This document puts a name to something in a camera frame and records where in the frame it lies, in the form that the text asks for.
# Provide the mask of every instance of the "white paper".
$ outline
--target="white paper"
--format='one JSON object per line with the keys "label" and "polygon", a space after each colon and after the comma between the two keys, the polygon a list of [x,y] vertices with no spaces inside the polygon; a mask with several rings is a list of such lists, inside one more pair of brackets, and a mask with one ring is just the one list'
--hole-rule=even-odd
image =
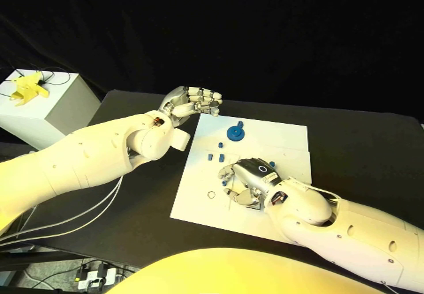
{"label": "white paper", "polygon": [[[233,142],[226,137],[226,130],[239,121],[245,137]],[[213,155],[211,161],[207,160],[209,154]],[[223,162],[219,162],[220,154],[224,155]],[[245,189],[240,182],[232,179],[223,187],[217,179],[224,165],[252,157],[274,161],[282,179],[292,176],[311,183],[305,126],[200,115],[170,217],[284,242],[263,208],[255,210],[237,205],[223,193],[226,187],[240,192]]]}

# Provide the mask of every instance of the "small blue piece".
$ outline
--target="small blue piece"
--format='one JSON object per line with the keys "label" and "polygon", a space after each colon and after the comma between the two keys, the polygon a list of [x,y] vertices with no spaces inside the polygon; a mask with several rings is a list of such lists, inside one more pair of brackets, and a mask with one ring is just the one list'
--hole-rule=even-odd
{"label": "small blue piece", "polygon": [[245,131],[242,130],[242,121],[237,122],[236,126],[229,127],[226,131],[226,137],[230,141],[240,141],[245,137]]}

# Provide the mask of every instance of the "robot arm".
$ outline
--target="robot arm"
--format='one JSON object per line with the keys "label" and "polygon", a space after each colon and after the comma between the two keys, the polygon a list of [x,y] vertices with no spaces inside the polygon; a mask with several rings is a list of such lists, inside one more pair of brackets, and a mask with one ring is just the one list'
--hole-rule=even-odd
{"label": "robot arm", "polygon": [[0,234],[14,218],[44,200],[112,181],[160,159],[170,146],[183,151],[190,136],[174,127],[193,113],[217,116],[220,103],[219,93],[177,87],[158,111],[85,127],[41,151],[1,163]]}
{"label": "robot arm", "polygon": [[286,243],[376,283],[424,293],[424,231],[383,211],[336,197],[295,179],[281,180],[261,159],[242,159],[217,177],[243,183],[229,198],[249,206],[263,199],[265,213]]}

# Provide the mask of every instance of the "black background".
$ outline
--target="black background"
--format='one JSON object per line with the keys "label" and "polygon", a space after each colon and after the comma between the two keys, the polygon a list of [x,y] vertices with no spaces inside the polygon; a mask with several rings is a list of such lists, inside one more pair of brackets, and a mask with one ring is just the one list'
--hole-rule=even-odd
{"label": "black background", "polygon": [[190,85],[226,100],[424,120],[418,1],[111,3],[2,3],[1,77],[10,65],[60,66],[99,99]]}

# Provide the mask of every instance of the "white cable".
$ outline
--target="white cable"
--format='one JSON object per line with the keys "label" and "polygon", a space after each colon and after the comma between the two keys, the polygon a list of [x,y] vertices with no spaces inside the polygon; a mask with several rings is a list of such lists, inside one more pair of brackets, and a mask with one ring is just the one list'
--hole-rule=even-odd
{"label": "white cable", "polygon": [[116,191],[115,191],[115,194],[112,196],[112,200],[111,202],[108,203],[106,207],[103,208],[103,210],[100,211],[100,213],[95,216],[95,218],[87,222],[85,223],[82,226],[79,226],[77,228],[74,228],[73,230],[64,232],[64,233],[59,233],[59,234],[54,234],[54,235],[49,235],[49,236],[41,236],[41,237],[33,237],[33,238],[25,238],[25,239],[18,239],[18,240],[14,240],[11,242],[5,242],[2,244],[0,244],[0,247],[4,246],[4,245],[10,245],[10,244],[14,244],[14,243],[18,243],[18,242],[24,242],[24,241],[30,241],[30,240],[37,240],[37,239],[44,239],[44,238],[51,238],[51,237],[59,237],[59,236],[63,236],[69,233],[73,233],[74,231],[77,231],[79,229],[82,229],[85,226],[87,226],[98,218],[99,216],[103,214],[103,212],[106,211],[109,205],[112,204],[112,201],[116,197],[116,192],[119,191],[119,188],[121,188],[121,182],[122,182],[122,177],[119,178],[119,182],[116,184]]}
{"label": "white cable", "polygon": [[0,242],[1,242],[2,240],[5,240],[5,239],[14,237],[14,236],[18,236],[20,234],[24,234],[24,233],[28,233],[28,232],[33,232],[33,231],[41,230],[43,228],[51,228],[51,227],[54,227],[54,226],[57,226],[57,225],[62,225],[62,224],[64,224],[66,222],[74,220],[74,218],[80,217],[83,214],[86,214],[87,212],[90,212],[90,211],[92,211],[92,210],[93,210],[93,209],[95,209],[95,208],[96,208],[96,207],[105,202],[105,200],[108,199],[108,197],[112,195],[112,193],[113,193],[113,191],[115,191],[118,185],[121,185],[121,181],[122,181],[122,176],[121,176],[121,178],[119,178],[119,180],[118,180],[118,182],[116,182],[116,185],[115,185],[115,187],[112,188],[111,192],[109,192],[108,195],[103,197],[102,201],[98,202],[98,204],[96,204],[93,207],[90,207],[90,209],[85,210],[80,214],[77,214],[76,216],[70,217],[69,219],[66,219],[66,220],[62,221],[62,222],[56,222],[56,223],[51,224],[51,225],[44,225],[44,226],[37,227],[37,228],[30,228],[28,230],[20,231],[20,232],[17,232],[17,233],[12,233],[12,234],[4,236],[2,238],[0,238]]}
{"label": "white cable", "polygon": [[386,286],[386,288],[387,288],[395,294],[399,294],[399,292],[396,292],[396,291],[390,288],[390,286],[386,285],[386,283],[382,283],[382,284]]}
{"label": "white cable", "polygon": [[328,194],[330,194],[331,196],[334,196],[337,199],[341,199],[341,197],[340,197],[337,194],[334,194],[334,193],[331,193],[331,192],[328,192],[328,191],[325,191],[325,190],[321,190],[321,189],[317,188],[317,187],[312,187],[312,186],[304,184],[304,183],[302,183],[301,181],[298,181],[294,177],[289,176],[288,179],[294,180],[294,182],[298,183],[298,184],[301,184],[305,188],[310,188],[310,189],[317,190],[317,191],[320,191],[320,192],[328,193]]}
{"label": "white cable", "polygon": [[44,281],[41,281],[41,280],[34,279],[34,278],[28,275],[28,272],[25,271],[25,269],[24,269],[24,275],[25,275],[25,277],[27,277],[33,282],[37,282],[38,284],[43,284],[47,288],[50,288],[51,290],[54,290],[54,288],[51,287],[50,284],[47,284],[47,283],[46,283]]}

